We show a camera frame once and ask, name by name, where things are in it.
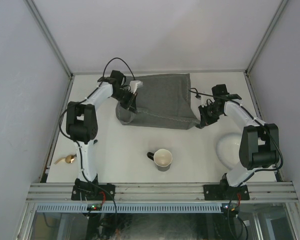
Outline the grey cloth napkin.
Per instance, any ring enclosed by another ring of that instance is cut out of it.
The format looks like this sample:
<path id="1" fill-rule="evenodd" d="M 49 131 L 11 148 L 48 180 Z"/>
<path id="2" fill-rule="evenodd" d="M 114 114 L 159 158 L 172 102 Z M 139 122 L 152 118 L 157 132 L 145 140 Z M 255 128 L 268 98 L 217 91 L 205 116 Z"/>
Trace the grey cloth napkin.
<path id="1" fill-rule="evenodd" d="M 137 89 L 136 113 L 115 108 L 124 126 L 189 130 L 200 123 L 191 108 L 189 73 L 143 75 L 135 78 L 143 83 Z"/>

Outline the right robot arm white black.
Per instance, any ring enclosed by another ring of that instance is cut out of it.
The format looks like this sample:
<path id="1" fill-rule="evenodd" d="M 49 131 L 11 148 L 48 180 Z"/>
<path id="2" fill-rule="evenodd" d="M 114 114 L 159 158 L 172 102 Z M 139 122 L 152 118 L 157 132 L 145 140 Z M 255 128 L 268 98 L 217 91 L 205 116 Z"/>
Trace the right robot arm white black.
<path id="1" fill-rule="evenodd" d="M 279 147 L 279 128 L 254 117 L 238 94 L 228 92 L 225 84 L 212 87 L 206 103 L 198 107 L 203 129 L 216 123 L 220 116 L 230 117 L 241 130 L 239 162 L 225 173 L 218 184 L 203 186 L 207 201 L 249 200 L 247 181 L 259 172 L 275 172 L 282 168 L 283 154 Z"/>

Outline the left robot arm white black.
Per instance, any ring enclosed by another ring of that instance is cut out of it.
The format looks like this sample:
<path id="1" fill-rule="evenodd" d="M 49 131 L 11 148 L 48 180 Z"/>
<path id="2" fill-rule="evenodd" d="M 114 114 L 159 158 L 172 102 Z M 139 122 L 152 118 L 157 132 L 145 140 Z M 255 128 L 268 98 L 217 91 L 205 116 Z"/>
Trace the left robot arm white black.
<path id="1" fill-rule="evenodd" d="M 98 172 L 94 161 L 94 144 L 98 133 L 98 108 L 109 98 L 117 100 L 121 107 L 132 113 L 137 112 L 136 98 L 138 88 L 143 82 L 132 80 L 126 84 L 127 77 L 118 70 L 112 70 L 110 76 L 105 73 L 97 80 L 97 87 L 83 100 L 70 101 L 59 117 L 60 133 L 71 140 L 76 147 L 78 157 L 78 177 L 75 187 L 82 190 L 83 196 L 94 200 L 103 189 L 98 183 Z"/>

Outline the white bowl plate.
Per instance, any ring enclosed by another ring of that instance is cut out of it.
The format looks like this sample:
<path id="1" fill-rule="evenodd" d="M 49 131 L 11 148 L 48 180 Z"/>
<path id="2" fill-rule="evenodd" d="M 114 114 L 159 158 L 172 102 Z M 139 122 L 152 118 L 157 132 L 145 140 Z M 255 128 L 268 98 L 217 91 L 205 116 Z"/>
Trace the white bowl plate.
<path id="1" fill-rule="evenodd" d="M 227 133 L 216 142 L 216 156 L 228 170 L 232 170 L 240 162 L 240 143 L 241 135 L 239 133 Z"/>

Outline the dark mug cream inside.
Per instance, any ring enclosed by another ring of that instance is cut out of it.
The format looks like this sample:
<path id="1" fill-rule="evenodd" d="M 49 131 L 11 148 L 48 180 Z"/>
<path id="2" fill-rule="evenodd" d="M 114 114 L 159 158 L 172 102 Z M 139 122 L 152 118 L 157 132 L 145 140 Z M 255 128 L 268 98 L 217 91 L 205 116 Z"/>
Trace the dark mug cream inside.
<path id="1" fill-rule="evenodd" d="M 156 152 L 148 152 L 146 156 L 154 162 L 156 168 L 161 172 L 168 171 L 173 162 L 173 155 L 167 149 L 159 149 Z"/>

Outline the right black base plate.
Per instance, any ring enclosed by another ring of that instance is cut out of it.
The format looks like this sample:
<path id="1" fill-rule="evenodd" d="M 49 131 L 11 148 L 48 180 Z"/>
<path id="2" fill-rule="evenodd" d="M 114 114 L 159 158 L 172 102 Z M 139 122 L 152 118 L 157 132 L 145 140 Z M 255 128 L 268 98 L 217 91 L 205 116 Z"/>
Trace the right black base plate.
<path id="1" fill-rule="evenodd" d="M 238 200 L 238 195 L 243 201 L 250 200 L 248 186 L 240 187 L 224 187 L 220 184 L 205 184 L 203 186 L 204 199 L 206 201 L 225 201 L 225 200 Z"/>

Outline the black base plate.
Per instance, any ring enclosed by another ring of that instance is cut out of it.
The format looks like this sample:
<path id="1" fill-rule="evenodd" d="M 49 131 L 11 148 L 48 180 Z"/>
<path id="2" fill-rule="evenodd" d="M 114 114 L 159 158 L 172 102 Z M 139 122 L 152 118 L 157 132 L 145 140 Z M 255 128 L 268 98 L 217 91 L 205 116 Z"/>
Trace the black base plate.
<path id="1" fill-rule="evenodd" d="M 75 184 L 71 192 L 72 201 L 111 201 L 115 196 L 116 187 L 113 184 L 99 185 L 98 187 L 92 186 L 87 182 L 81 184 Z"/>
<path id="2" fill-rule="evenodd" d="M 224 187 L 220 184 L 205 184 L 203 186 L 204 199 L 206 201 L 225 201 L 225 200 L 238 200 L 238 195 L 243 201 L 250 200 L 248 186 L 240 187 Z"/>

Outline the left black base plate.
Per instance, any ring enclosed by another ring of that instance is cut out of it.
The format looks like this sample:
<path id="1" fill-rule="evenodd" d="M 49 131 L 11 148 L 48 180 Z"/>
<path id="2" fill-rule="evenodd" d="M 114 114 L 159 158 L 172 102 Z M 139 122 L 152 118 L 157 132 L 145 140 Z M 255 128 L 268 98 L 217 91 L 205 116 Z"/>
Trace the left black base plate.
<path id="1" fill-rule="evenodd" d="M 99 185 L 98 187 L 92 186 L 87 182 L 81 184 L 75 184 L 71 192 L 72 201 L 111 201 L 115 196 L 116 187 L 113 184 Z"/>

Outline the aluminium front rail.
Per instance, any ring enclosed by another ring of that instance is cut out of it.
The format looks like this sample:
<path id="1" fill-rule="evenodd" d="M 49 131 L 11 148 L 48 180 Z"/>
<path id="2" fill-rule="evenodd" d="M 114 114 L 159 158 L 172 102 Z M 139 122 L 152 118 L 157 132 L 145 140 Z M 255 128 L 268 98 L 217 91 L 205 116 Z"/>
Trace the aluminium front rail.
<path id="1" fill-rule="evenodd" d="M 251 203 L 298 202 L 292 182 L 249 182 Z M 72 183 L 33 183 L 26 201 L 37 203 L 67 203 L 71 200 Z M 205 202 L 203 183 L 117 183 L 114 199 L 124 203 Z"/>

